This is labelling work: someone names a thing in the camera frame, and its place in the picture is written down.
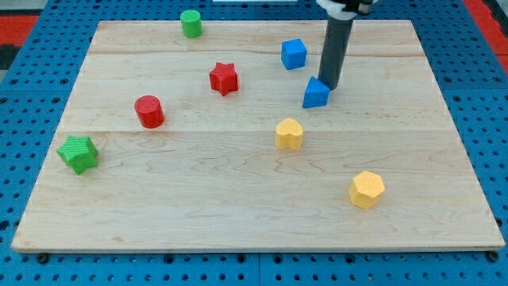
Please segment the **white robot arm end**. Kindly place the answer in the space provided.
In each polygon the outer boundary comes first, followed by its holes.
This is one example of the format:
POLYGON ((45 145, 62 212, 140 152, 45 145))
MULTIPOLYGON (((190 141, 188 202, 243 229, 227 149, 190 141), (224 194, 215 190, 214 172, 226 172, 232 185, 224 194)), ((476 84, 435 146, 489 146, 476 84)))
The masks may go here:
POLYGON ((325 10, 329 17, 348 21, 356 15, 367 15, 380 0, 317 0, 316 3, 325 10))

